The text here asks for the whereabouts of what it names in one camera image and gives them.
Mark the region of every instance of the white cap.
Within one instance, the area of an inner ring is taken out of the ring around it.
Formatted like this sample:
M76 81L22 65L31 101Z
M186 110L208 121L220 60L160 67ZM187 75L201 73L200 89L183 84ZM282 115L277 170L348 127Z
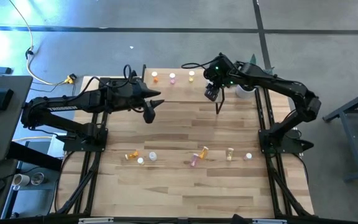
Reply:
M155 152L150 152L149 153L149 158L151 161L156 161L157 160L157 155Z
M140 165L143 165L143 163L144 163L143 158L141 158L141 157L138 158L138 159L137 159L137 163L140 164Z

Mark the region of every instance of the table leg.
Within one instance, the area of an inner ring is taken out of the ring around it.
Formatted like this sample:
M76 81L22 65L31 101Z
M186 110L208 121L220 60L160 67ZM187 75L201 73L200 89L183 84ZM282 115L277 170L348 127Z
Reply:
M62 165L60 159L37 152L16 142L11 142L11 147L6 157L56 171L60 171L60 166Z

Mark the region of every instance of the white container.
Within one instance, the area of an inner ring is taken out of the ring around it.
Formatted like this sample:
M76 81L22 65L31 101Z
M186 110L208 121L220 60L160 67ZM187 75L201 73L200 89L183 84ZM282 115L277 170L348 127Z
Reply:
M20 187L26 186L30 182L30 177L28 175L16 174L13 177L12 186L14 190L19 190Z
M149 158L151 161L156 161L157 160L157 154L155 152L150 152L149 153Z
M256 90L256 88L254 88L251 91L243 90L240 85L237 85L236 86L236 95L242 99L249 99L249 98L252 98L255 96L255 93L254 93L255 90Z

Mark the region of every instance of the small bottle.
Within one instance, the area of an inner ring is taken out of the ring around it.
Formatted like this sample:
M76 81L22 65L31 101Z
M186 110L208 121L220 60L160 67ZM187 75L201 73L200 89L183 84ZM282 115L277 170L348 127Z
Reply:
M137 152L137 150L133 153L130 153L130 154L125 154L125 159L133 159L133 158L136 158L137 156L139 155L139 153Z
M157 154L155 152L150 152L149 153L149 158L151 161L156 161L157 160Z
M252 159L252 154L248 152L248 153L246 154L246 156L244 156L243 159L244 159L245 161L246 161L246 160L249 160L249 159Z
M197 165L198 159L200 159L199 155L194 153L190 161L190 166L195 167Z
M155 83L157 83L158 82L158 77L157 77L157 72L152 72L152 76L153 76L153 81L155 82Z
M234 151L233 148L228 148L226 150L226 160L227 161L231 161L231 159L233 158L233 151Z
M137 159L137 163L139 164L139 165L143 165L144 164L144 159L143 158L138 158Z
M171 79L170 80L171 84L175 84L175 77L176 75L174 73L169 74L169 78Z
M190 72L189 72L189 82L193 82L193 81L194 81L194 74L195 74L194 71L190 71Z
M206 157L206 155L208 155L208 148L206 146L204 146L203 150L201 151L199 157L200 159L204 159Z

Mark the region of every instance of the pink object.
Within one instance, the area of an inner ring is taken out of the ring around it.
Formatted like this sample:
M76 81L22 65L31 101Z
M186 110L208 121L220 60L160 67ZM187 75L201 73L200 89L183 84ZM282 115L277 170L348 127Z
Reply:
M193 157L191 158L191 161L190 161L190 166L191 167L195 167L197 165L197 161L200 157L198 156L198 154L193 154Z

